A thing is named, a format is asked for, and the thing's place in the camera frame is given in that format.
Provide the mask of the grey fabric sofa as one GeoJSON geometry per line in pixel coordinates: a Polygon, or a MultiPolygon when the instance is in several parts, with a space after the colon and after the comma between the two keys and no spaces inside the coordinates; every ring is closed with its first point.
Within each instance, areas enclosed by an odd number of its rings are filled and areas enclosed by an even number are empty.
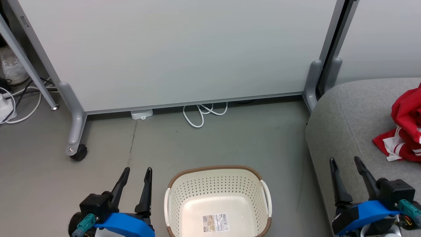
{"type": "Polygon", "coordinates": [[[380,134],[396,127],[391,107],[421,78],[386,78],[353,81],[333,87],[317,102],[306,127],[306,140],[322,193],[329,226],[335,218],[330,158],[334,158],[341,180],[354,203],[368,201],[369,194],[358,173],[358,156],[377,180],[402,179],[415,188],[414,200],[421,204],[421,163],[389,162],[373,143],[380,134]]]}

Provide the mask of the barcode sticker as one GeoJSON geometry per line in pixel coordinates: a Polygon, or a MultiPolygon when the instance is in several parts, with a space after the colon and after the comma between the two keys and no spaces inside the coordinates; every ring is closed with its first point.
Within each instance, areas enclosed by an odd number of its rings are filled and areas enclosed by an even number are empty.
{"type": "Polygon", "coordinates": [[[204,233],[219,233],[229,231],[227,214],[214,214],[202,216],[202,226],[204,233]]]}

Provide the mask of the large white partition panel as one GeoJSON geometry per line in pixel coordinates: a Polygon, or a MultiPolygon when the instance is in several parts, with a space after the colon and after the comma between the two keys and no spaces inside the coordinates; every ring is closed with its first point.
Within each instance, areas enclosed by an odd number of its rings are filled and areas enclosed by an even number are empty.
{"type": "Polygon", "coordinates": [[[9,0],[89,113],[301,93],[337,0],[9,0]]]}

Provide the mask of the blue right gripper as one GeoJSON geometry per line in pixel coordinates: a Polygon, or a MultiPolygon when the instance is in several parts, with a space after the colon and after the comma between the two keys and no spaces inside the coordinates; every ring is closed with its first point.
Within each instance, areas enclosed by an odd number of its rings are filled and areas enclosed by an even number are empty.
{"type": "Polygon", "coordinates": [[[331,228],[335,236],[401,236],[406,224],[406,201],[400,200],[398,210],[388,210],[378,199],[376,179],[361,158],[354,157],[358,173],[364,180],[369,201],[353,204],[346,191],[334,158],[330,158],[330,173],[334,189],[336,216],[331,228]]]}

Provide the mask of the white power adapter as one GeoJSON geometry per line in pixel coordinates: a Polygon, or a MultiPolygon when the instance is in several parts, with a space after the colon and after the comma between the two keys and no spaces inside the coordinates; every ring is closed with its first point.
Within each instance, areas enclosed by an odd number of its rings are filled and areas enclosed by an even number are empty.
{"type": "Polygon", "coordinates": [[[146,120],[148,117],[153,116],[152,109],[134,110],[130,111],[133,120],[146,120]]]}

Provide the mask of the white power strip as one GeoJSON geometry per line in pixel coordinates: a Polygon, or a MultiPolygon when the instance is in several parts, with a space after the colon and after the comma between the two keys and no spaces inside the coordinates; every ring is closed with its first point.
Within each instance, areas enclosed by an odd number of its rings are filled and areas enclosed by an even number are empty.
{"type": "Polygon", "coordinates": [[[5,94],[0,94],[0,124],[6,123],[17,116],[15,99],[6,99],[5,94]]]}

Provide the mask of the cream perforated laundry basket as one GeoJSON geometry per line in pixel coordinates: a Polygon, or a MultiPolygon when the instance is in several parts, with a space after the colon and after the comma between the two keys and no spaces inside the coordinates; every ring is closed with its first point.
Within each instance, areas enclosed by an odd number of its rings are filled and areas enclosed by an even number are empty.
{"type": "Polygon", "coordinates": [[[272,198],[253,168],[189,169],[176,174],[168,185],[164,220],[170,237],[264,237],[272,225],[272,198]],[[204,233],[202,216],[223,213],[230,230],[204,233]]]}

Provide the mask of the grey partition foot with caster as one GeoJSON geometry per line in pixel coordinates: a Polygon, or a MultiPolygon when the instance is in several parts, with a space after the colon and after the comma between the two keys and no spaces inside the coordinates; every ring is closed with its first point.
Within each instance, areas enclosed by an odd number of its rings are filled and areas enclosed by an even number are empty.
{"type": "Polygon", "coordinates": [[[64,81],[59,82],[58,89],[72,116],[72,126],[69,132],[66,148],[66,155],[70,157],[77,152],[78,146],[81,144],[87,114],[83,110],[83,107],[79,103],[76,94],[69,83],[64,81]]]}

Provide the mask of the grey metal table leg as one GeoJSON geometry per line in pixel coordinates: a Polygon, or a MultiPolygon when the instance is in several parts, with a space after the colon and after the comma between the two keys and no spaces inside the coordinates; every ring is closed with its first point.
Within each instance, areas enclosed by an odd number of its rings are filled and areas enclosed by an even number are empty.
{"type": "Polygon", "coordinates": [[[4,40],[7,42],[9,47],[12,49],[12,51],[15,53],[15,55],[18,57],[20,62],[22,63],[23,67],[25,68],[26,72],[30,76],[30,78],[33,80],[33,83],[38,87],[40,93],[42,96],[44,96],[45,100],[48,102],[48,104],[51,107],[52,111],[55,111],[59,108],[59,105],[54,101],[51,94],[43,84],[43,81],[40,79],[38,73],[35,71],[33,65],[30,63],[30,60],[26,56],[25,52],[23,51],[22,47],[16,40],[15,36],[12,34],[12,31],[9,29],[9,26],[7,25],[5,19],[0,14],[0,34],[4,38],[4,40]]]}

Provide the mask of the red garment with white stripes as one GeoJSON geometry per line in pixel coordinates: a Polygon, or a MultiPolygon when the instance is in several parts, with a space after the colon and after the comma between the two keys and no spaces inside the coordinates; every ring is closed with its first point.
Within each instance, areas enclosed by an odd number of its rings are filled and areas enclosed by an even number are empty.
{"type": "Polygon", "coordinates": [[[389,162],[421,163],[421,83],[394,102],[391,118],[396,127],[375,137],[373,143],[389,162]]]}

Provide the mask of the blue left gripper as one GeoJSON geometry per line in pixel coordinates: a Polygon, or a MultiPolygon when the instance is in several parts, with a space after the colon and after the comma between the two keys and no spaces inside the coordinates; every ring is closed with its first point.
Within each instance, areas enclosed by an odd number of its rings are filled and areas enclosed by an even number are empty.
{"type": "MultiPolygon", "coordinates": [[[[123,188],[127,184],[130,168],[126,167],[113,190],[111,203],[119,205],[123,188]]],[[[152,168],[148,168],[143,179],[143,191],[139,204],[135,207],[137,215],[151,215],[152,168]]],[[[155,237],[155,231],[148,224],[124,213],[112,213],[104,223],[95,223],[95,237],[155,237]]]]}

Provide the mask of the narrow white partition panel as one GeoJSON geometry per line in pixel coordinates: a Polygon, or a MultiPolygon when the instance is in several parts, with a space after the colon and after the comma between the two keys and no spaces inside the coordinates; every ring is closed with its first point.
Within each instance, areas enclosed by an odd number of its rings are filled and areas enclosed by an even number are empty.
{"type": "Polygon", "coordinates": [[[336,85],[421,77],[421,0],[359,0],[339,58],[336,85]]]}

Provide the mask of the black caster wheel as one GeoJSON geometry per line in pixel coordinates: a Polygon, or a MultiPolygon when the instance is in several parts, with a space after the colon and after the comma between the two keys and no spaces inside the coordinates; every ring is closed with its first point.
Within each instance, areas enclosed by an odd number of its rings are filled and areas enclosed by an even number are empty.
{"type": "Polygon", "coordinates": [[[80,144],[78,146],[77,152],[75,154],[71,155],[70,158],[73,161],[80,162],[86,157],[87,153],[88,153],[88,149],[87,149],[86,145],[80,144]]]}

